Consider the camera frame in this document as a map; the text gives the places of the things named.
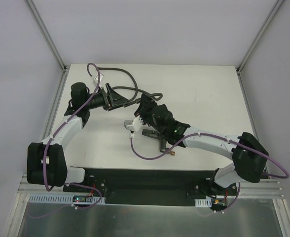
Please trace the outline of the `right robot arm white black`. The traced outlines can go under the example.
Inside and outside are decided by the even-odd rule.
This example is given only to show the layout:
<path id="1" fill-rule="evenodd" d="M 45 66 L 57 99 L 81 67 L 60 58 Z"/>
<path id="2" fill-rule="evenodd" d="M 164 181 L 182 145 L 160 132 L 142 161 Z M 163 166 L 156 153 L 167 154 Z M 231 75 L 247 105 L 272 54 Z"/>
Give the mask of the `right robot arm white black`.
<path id="1" fill-rule="evenodd" d="M 141 95 L 134 115 L 143 125 L 154 128 L 158 137 L 170 145 L 202 149 L 230 159 L 232 163 L 216 169 L 209 181 L 213 194 L 220 195 L 229 185 L 242 180 L 251 183 L 261 180 L 268 152 L 252 134 L 243 132 L 233 136 L 206 132 L 175 120 L 166 105 L 157 105 L 145 94 Z"/>

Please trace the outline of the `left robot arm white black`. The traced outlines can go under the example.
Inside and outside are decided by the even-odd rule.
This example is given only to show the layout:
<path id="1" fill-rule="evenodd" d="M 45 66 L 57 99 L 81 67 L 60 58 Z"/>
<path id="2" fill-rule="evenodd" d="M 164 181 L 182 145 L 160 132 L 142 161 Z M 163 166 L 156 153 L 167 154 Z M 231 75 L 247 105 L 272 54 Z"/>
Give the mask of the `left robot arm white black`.
<path id="1" fill-rule="evenodd" d="M 30 184 L 61 187 L 68 183 L 80 192 L 91 188 L 91 179 L 84 168 L 67 164 L 64 150 L 87 124 L 90 110 L 102 107 L 106 111 L 121 108 L 129 100 L 118 94 L 107 83 L 96 87 L 93 93 L 82 82 L 71 86 L 71 99 L 58 128 L 39 143 L 31 143 L 27 150 L 27 181 Z"/>

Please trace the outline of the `dark grey faucet valve fitting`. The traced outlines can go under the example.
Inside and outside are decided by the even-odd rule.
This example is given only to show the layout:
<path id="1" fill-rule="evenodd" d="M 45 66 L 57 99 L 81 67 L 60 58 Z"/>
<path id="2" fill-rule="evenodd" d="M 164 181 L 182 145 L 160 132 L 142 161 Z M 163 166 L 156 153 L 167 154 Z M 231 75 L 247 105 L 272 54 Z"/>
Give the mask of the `dark grey faucet valve fitting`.
<path id="1" fill-rule="evenodd" d="M 172 156 L 175 155 L 175 152 L 173 150 L 170 150 L 170 148 L 167 148 L 167 141 L 165 141 L 163 138 L 161 138 L 159 133 L 156 130 L 143 129 L 142 135 L 145 137 L 159 141 L 159 150 L 161 153 L 168 151 L 168 154 L 170 154 Z"/>

